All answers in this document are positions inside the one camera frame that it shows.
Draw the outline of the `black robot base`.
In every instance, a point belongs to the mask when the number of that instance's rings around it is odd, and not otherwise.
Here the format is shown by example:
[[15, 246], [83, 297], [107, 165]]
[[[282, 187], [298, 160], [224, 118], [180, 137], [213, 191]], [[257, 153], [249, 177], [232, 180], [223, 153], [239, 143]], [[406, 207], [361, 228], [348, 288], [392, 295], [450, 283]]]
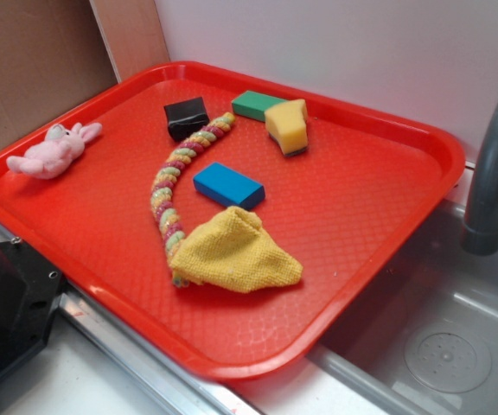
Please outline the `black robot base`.
[[27, 242], [0, 242], [0, 380], [47, 346], [65, 285]]

